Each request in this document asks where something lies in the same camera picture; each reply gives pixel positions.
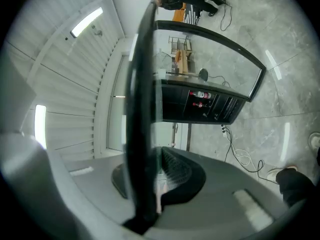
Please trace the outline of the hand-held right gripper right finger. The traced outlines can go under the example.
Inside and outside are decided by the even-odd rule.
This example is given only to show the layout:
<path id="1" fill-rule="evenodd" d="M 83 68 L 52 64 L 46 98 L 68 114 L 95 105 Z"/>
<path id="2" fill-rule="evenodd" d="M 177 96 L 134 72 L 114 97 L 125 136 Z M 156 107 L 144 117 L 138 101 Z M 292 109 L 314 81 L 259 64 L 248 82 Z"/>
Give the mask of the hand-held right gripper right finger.
<path id="1" fill-rule="evenodd" d="M 304 202 L 289 207 L 239 168 L 175 148 L 162 148 L 169 190 L 146 232 L 152 240 L 280 240 Z"/>

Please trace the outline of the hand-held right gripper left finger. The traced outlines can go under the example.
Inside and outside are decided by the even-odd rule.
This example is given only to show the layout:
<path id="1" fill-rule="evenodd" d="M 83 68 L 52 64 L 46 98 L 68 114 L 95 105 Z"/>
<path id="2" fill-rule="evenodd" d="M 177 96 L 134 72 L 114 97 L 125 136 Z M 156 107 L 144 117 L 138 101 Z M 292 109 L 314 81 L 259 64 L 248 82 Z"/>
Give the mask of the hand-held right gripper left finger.
<path id="1" fill-rule="evenodd" d="M 0 136 L 3 240 L 138 240 L 82 193 L 62 159 L 34 138 Z"/>

